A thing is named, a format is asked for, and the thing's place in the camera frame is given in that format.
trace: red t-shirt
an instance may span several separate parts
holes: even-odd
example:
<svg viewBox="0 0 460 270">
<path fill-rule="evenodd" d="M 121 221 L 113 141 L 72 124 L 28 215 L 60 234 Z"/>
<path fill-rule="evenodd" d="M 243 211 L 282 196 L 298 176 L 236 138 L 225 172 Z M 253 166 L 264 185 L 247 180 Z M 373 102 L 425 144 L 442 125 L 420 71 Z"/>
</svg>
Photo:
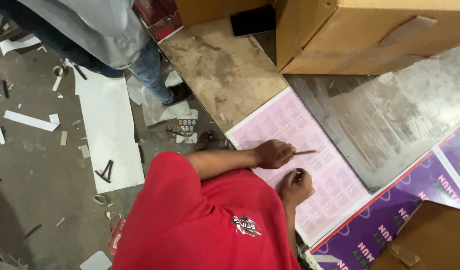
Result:
<svg viewBox="0 0 460 270">
<path fill-rule="evenodd" d="M 275 190 L 250 170 L 200 182 L 177 153 L 156 156 L 113 270 L 300 269 Z"/>
</svg>

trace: gray shirt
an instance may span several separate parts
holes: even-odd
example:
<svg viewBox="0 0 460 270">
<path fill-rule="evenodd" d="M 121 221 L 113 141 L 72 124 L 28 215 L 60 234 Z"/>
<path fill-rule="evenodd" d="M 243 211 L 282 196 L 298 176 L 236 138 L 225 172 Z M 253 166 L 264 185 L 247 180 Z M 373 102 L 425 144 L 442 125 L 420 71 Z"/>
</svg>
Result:
<svg viewBox="0 0 460 270">
<path fill-rule="evenodd" d="M 18 0 L 114 69 L 133 64 L 150 40 L 134 0 Z"/>
</svg>

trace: pink printed sheet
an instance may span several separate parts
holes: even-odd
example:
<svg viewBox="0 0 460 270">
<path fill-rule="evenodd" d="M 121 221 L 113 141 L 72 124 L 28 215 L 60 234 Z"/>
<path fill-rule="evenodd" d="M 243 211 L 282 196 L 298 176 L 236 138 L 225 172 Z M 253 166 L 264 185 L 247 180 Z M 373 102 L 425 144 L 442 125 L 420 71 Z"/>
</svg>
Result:
<svg viewBox="0 0 460 270">
<path fill-rule="evenodd" d="M 296 229 L 312 246 L 371 197 L 293 89 L 280 94 L 226 133 L 239 150 L 269 139 L 291 143 L 297 151 L 319 154 L 295 156 L 280 169 L 255 169 L 270 186 L 294 168 L 312 175 L 316 193 L 297 207 Z"/>
</svg>

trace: table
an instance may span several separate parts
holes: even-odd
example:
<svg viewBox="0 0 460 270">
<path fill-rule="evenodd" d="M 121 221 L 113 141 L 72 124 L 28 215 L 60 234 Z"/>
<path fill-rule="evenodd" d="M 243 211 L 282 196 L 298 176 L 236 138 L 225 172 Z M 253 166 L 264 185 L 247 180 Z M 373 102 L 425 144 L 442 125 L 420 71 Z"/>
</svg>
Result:
<svg viewBox="0 0 460 270">
<path fill-rule="evenodd" d="M 275 32 L 236 38 L 227 18 L 160 46 L 223 132 L 288 82 L 371 192 L 460 124 L 460 47 L 377 78 L 281 76 L 270 60 Z"/>
</svg>

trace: pencil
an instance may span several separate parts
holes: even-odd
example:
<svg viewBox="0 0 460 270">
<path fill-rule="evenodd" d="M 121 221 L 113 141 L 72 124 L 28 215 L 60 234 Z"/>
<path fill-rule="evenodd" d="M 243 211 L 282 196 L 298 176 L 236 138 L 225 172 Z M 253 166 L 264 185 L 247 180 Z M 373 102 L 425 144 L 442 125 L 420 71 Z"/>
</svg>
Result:
<svg viewBox="0 0 460 270">
<path fill-rule="evenodd" d="M 303 152 L 296 152 L 293 154 L 294 156 L 299 156 L 299 155 L 306 155 L 306 154 L 318 154 L 320 153 L 320 150 L 310 150 L 310 151 L 303 151 Z"/>
</svg>

